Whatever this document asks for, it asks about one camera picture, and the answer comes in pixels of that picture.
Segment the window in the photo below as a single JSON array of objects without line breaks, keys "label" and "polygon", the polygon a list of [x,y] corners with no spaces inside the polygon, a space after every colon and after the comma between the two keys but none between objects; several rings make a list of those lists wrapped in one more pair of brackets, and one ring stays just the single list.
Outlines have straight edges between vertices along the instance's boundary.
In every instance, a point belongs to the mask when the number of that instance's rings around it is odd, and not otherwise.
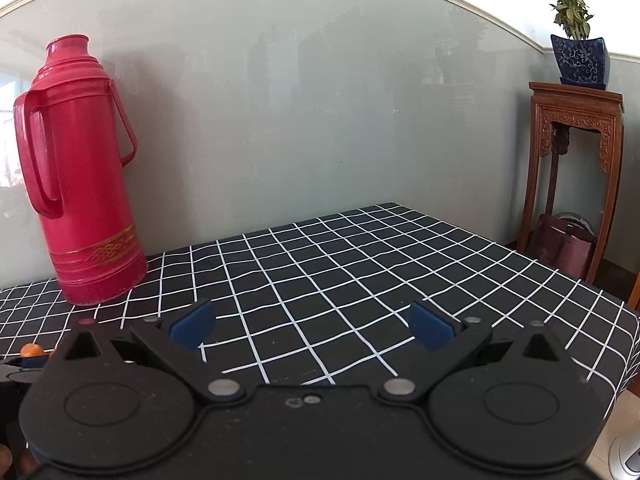
[{"label": "window", "polygon": [[14,101],[28,84],[0,72],[0,187],[23,183],[15,141]]}]

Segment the carved wood panel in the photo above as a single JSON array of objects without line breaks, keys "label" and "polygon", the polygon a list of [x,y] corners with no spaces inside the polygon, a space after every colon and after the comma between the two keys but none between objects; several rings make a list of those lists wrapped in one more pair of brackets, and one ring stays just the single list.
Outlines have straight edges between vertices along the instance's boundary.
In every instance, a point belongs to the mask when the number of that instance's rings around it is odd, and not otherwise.
[{"label": "carved wood panel", "polygon": [[543,110],[539,115],[540,124],[540,156],[546,156],[551,152],[553,140],[553,128],[551,123],[561,123],[583,130],[598,130],[600,132],[600,169],[609,173],[611,169],[611,157],[613,150],[613,118],[604,118],[596,115],[581,114],[578,112],[561,112]]}]

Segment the potted plant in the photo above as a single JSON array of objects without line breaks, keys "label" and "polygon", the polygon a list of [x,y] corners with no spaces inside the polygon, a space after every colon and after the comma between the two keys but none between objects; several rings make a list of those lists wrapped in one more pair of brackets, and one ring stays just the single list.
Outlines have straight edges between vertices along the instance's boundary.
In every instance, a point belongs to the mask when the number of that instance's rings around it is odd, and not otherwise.
[{"label": "potted plant", "polygon": [[593,14],[589,14],[584,0],[558,0],[549,5],[557,11],[554,23],[567,36],[551,35],[560,82],[604,90],[609,81],[609,53],[602,38],[588,40]]}]

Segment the table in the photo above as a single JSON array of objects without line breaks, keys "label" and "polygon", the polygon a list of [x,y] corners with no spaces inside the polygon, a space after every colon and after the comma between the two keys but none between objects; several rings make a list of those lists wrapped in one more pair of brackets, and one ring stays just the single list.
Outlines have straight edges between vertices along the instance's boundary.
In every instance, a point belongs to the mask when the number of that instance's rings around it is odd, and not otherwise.
[{"label": "table", "polygon": [[407,328],[411,301],[490,320],[507,336],[544,320],[593,384],[603,415],[635,374],[638,317],[622,301],[490,240],[395,203],[364,207],[149,259],[143,283],[92,307],[55,280],[0,290],[0,351],[52,349],[76,320],[119,324],[216,301],[204,360],[255,383],[412,377],[430,356]]},{"label": "table", "polygon": [[558,178],[558,158],[567,152],[569,127],[600,135],[598,152],[600,169],[609,175],[604,209],[596,247],[587,270],[586,281],[593,279],[607,246],[620,182],[622,164],[623,105],[622,95],[604,90],[556,83],[529,83],[531,96],[531,136],[529,174],[518,250],[523,253],[531,231],[531,215],[538,186],[540,158],[552,155],[551,176],[546,199],[546,213],[552,214]]}]

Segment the blue flower pot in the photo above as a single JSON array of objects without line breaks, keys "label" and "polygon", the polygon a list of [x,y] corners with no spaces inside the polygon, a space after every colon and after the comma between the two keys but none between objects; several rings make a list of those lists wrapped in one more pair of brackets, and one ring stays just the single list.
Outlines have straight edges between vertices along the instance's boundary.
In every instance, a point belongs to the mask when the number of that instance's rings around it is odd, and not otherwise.
[{"label": "blue flower pot", "polygon": [[560,82],[606,90],[609,82],[609,53],[602,38],[569,40],[551,35]]}]

